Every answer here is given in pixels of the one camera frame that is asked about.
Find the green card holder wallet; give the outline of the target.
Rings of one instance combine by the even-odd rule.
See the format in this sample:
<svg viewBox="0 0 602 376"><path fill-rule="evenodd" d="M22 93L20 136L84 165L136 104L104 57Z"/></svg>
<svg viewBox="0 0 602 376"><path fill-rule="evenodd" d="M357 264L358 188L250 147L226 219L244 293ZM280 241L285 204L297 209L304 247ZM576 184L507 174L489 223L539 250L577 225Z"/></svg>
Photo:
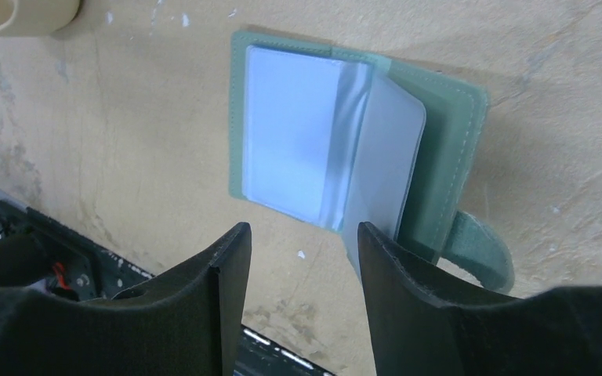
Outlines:
<svg viewBox="0 0 602 376"><path fill-rule="evenodd" d="M458 209L489 104L484 87L402 60L236 31L230 194L337 233L355 270L370 222L507 293L508 247Z"/></svg>

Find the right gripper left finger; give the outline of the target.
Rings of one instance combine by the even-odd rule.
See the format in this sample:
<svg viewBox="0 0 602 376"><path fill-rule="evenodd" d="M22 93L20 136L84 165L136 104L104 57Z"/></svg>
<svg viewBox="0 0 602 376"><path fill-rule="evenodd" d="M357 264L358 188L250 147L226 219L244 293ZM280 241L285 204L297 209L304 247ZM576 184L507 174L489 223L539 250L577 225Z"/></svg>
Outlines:
<svg viewBox="0 0 602 376"><path fill-rule="evenodd" d="M240 222L111 299L0 288L0 375L230 375L251 253Z"/></svg>

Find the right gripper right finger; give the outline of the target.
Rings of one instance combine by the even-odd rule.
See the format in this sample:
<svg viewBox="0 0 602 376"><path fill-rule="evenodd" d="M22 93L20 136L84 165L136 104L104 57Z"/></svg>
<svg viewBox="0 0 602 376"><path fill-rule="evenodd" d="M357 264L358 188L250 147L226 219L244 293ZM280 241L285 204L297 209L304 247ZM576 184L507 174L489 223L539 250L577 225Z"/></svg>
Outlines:
<svg viewBox="0 0 602 376"><path fill-rule="evenodd" d="M602 286L514 298L468 283L369 222L357 231L379 375L602 375Z"/></svg>

